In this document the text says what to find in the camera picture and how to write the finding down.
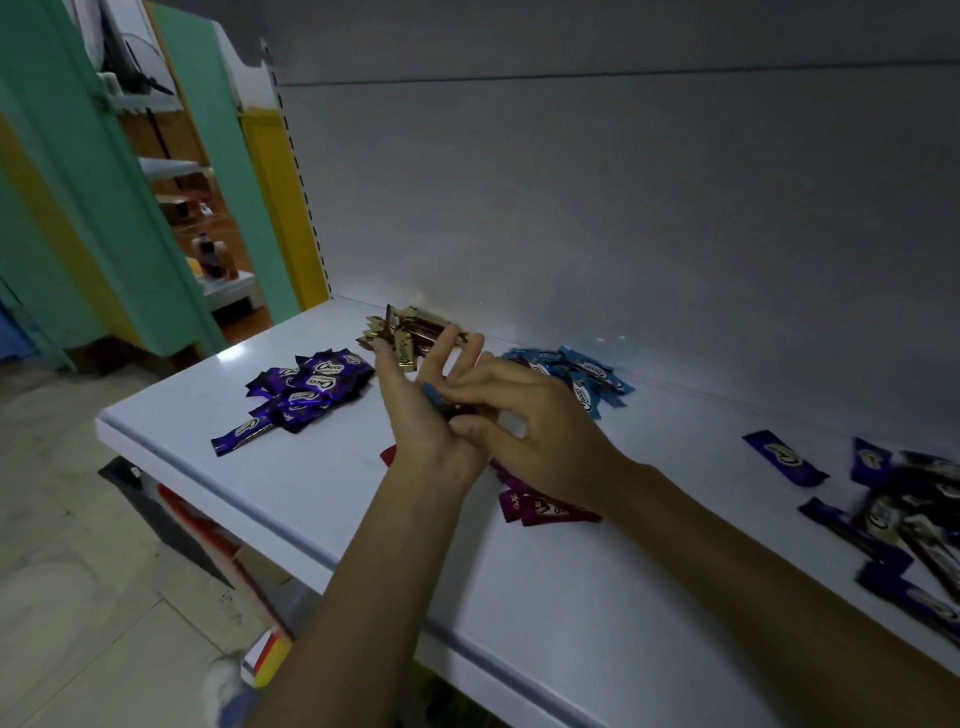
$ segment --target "hand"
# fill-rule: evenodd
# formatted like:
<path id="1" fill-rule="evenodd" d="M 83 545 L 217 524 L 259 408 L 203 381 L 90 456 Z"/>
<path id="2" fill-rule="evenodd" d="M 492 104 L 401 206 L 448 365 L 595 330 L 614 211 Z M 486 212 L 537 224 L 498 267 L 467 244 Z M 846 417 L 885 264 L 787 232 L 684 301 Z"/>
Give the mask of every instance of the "hand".
<path id="1" fill-rule="evenodd" d="M 450 428 L 548 496 L 602 513 L 605 491 L 619 486 L 636 466 L 552 376 L 494 359 L 438 390 L 450 401 L 486 404 L 523 418 L 522 439 L 471 415 L 453 418 Z"/>
<path id="2" fill-rule="evenodd" d="M 444 364 L 459 335 L 460 331 L 452 324 L 444 329 L 423 359 L 416 383 L 404 376 L 386 341 L 374 339 L 373 347 L 380 393 L 396 437 L 396 458 L 391 472 L 403 472 L 407 479 L 451 488 L 465 495 L 490 456 L 482 448 L 455 435 L 420 389 L 423 382 L 439 389 L 447 381 L 457 381 L 478 363 L 493 359 L 489 352 L 481 355 L 484 337 L 474 333 L 461 350 L 450 376 L 444 377 Z M 495 418 L 496 414 L 490 411 L 488 416 Z"/>

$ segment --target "white shelf back panel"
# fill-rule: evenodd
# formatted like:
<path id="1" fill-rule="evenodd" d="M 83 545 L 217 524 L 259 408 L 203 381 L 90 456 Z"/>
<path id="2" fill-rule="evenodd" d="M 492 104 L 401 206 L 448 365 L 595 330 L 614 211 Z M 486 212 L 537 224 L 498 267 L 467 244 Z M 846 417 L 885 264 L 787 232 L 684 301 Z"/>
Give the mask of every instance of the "white shelf back panel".
<path id="1" fill-rule="evenodd" d="M 957 434 L 960 68 L 282 99 L 338 296 L 915 447 Z"/>
<path id="2" fill-rule="evenodd" d="M 951 0 L 272 0 L 261 8 L 282 85 L 942 60 L 960 48 L 960 6 Z"/>

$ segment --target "right hand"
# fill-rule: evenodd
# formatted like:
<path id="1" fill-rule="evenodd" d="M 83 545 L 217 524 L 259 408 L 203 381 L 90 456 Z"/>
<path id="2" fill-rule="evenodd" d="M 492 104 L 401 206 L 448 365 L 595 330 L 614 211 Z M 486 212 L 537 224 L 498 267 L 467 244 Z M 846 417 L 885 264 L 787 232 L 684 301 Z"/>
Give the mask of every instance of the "right hand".
<path id="1" fill-rule="evenodd" d="M 486 404 L 527 423 L 521 439 L 489 419 L 461 415 L 453 431 L 489 452 L 542 493 L 600 510 L 635 464 L 617 450 L 573 396 L 552 376 L 503 359 L 480 364 L 455 385 L 438 386 L 448 400 Z"/>

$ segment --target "candy wrapper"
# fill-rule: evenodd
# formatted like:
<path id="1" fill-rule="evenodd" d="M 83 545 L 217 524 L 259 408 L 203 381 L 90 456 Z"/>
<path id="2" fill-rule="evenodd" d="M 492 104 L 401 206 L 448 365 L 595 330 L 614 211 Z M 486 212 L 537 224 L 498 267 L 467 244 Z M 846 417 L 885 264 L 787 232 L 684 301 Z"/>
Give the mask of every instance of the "candy wrapper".
<path id="1" fill-rule="evenodd" d="M 960 602 L 960 561 L 947 547 L 943 531 L 926 516 L 910 516 L 900 524 L 900 534 L 947 593 Z"/>
<path id="2" fill-rule="evenodd" d="M 386 316 L 367 317 L 367 329 L 358 338 L 357 344 L 364 349 L 373 351 L 372 341 L 379 337 L 396 348 L 397 358 L 404 372 L 417 370 L 417 357 L 426 356 L 443 330 L 450 322 L 431 313 L 424 308 L 408 305 L 406 308 L 396 308 L 387 305 Z M 467 335 L 460 332 L 458 345 L 467 342 Z"/>
<path id="3" fill-rule="evenodd" d="M 491 460 L 490 464 L 496 479 L 510 489 L 499 495 L 500 510 L 507 523 L 521 521 L 523 525 L 531 526 L 602 521 L 598 514 L 586 508 L 545 496 L 513 475 L 497 460 Z"/>
<path id="4" fill-rule="evenodd" d="M 210 441 L 218 456 L 233 452 L 258 435 L 280 427 L 297 433 L 363 394 L 373 367 L 350 350 L 326 350 L 297 356 L 297 369 L 274 367 L 247 384 L 248 397 L 267 401 L 251 410 L 251 419 Z"/>
<path id="5" fill-rule="evenodd" d="M 290 380 L 300 373 L 300 369 L 281 369 L 274 367 L 260 372 L 247 384 L 247 397 L 275 397 L 290 388 Z"/>
<path id="6" fill-rule="evenodd" d="M 925 452 L 892 452 L 854 438 L 851 479 L 892 498 L 907 515 L 960 529 L 960 465 Z"/>
<path id="7" fill-rule="evenodd" d="M 873 493 L 851 524 L 891 546 L 897 546 L 900 543 L 898 528 L 906 516 L 906 509 L 896 498 Z"/>
<path id="8" fill-rule="evenodd" d="M 743 439 L 795 485 L 812 488 L 829 478 L 829 475 L 806 462 L 768 429 L 744 435 Z"/>
<path id="9" fill-rule="evenodd" d="M 217 457 L 222 457 L 273 428 L 274 424 L 270 421 L 270 418 L 266 415 L 260 415 L 247 420 L 223 437 L 213 438 L 210 440 L 210 444 L 213 446 L 213 451 L 217 453 Z"/>
<path id="10" fill-rule="evenodd" d="M 868 488 L 880 488 L 890 482 L 891 458 L 894 453 L 878 448 L 859 437 L 853 438 L 853 467 L 850 480 Z"/>
<path id="11" fill-rule="evenodd" d="M 881 599 L 896 604 L 911 617 L 919 619 L 960 647 L 960 611 L 880 564 L 867 564 L 856 581 Z"/>
<path id="12" fill-rule="evenodd" d="M 850 542 L 871 558 L 882 563 L 893 573 L 903 573 L 913 563 L 913 557 L 902 548 L 892 546 L 853 526 L 850 516 L 839 508 L 827 505 L 817 497 L 798 508 L 808 518 L 824 525 L 840 538 Z"/>
<path id="13" fill-rule="evenodd" d="M 560 347 L 556 352 L 549 349 L 510 349 L 501 354 L 501 358 L 566 382 L 593 420 L 600 419 L 598 405 L 601 401 L 611 407 L 625 407 L 626 402 L 620 396 L 635 390 L 616 376 L 612 367 L 568 347 Z"/>

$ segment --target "forearm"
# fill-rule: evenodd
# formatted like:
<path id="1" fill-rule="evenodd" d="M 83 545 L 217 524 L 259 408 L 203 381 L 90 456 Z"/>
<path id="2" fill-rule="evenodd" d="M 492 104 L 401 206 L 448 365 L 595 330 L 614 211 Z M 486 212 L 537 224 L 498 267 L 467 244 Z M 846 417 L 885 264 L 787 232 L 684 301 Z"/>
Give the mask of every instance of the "forearm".
<path id="1" fill-rule="evenodd" d="M 630 479 L 605 515 L 718 619 L 790 715 L 811 725 L 955 724 L 950 672 L 655 469 L 637 466 Z"/>
<path id="2" fill-rule="evenodd" d="M 422 478 L 391 468 L 247 728 L 391 724 L 462 502 Z"/>

